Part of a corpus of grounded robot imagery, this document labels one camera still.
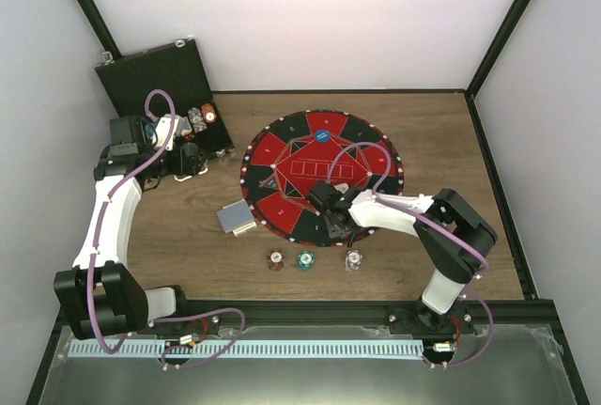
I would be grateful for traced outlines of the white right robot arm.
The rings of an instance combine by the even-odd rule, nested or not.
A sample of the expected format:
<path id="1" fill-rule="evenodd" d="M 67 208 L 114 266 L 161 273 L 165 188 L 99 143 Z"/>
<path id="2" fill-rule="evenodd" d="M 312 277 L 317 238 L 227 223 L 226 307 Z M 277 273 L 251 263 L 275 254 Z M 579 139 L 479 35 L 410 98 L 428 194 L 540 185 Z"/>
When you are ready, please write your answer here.
<path id="1" fill-rule="evenodd" d="M 456 191 L 436 195 L 385 195 L 351 187 L 345 191 L 321 181 L 308 201 L 334 227 L 357 236 L 387 229 L 417 238 L 434 272 L 416 305 L 416 319 L 430 333 L 451 320 L 451 309 L 466 286 L 489 269 L 486 257 L 498 235 Z"/>

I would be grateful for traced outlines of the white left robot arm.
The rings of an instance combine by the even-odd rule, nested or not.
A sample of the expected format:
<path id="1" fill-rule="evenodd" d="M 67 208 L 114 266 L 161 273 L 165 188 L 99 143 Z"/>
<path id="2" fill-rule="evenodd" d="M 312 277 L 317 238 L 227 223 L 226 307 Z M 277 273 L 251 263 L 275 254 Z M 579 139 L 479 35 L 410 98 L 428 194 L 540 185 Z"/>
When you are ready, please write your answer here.
<path id="1" fill-rule="evenodd" d="M 114 118 L 110 134 L 93 170 L 95 205 L 83 246 L 71 268 L 56 274 L 54 292 L 80 340 L 137 332 L 155 319 L 182 333 L 192 310 L 177 300 L 180 288 L 143 289 L 128 269 L 128 246 L 146 183 L 202 174 L 206 158 L 186 139 L 180 116 Z"/>

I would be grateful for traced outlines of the brown chip stack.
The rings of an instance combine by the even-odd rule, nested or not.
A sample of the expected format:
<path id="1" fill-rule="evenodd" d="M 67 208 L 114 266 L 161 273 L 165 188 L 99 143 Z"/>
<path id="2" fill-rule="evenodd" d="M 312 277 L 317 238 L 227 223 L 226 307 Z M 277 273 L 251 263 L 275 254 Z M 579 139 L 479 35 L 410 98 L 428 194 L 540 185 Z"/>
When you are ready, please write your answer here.
<path id="1" fill-rule="evenodd" d="M 279 250 L 272 250 L 267 255 L 268 269 L 279 272 L 284 267 L 284 257 Z"/>

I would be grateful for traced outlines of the green chip stack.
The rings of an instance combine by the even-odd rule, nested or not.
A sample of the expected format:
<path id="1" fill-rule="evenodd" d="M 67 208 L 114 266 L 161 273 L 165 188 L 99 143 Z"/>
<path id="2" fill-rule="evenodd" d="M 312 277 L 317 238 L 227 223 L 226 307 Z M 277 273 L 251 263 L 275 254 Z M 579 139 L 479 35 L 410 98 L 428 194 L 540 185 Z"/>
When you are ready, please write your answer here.
<path id="1" fill-rule="evenodd" d="M 297 267 L 299 270 L 310 271 L 315 264 L 315 255 L 310 251 L 302 251 L 297 257 Z"/>

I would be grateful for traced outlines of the blue small blind button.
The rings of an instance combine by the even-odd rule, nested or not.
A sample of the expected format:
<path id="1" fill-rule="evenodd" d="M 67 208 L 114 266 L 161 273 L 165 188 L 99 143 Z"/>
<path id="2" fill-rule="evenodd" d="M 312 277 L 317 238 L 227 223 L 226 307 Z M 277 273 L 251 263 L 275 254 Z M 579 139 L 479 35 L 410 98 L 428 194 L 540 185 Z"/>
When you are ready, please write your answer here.
<path id="1" fill-rule="evenodd" d="M 314 133 L 314 138 L 318 143 L 325 144 L 331 139 L 331 134 L 328 130 L 317 130 Z"/>

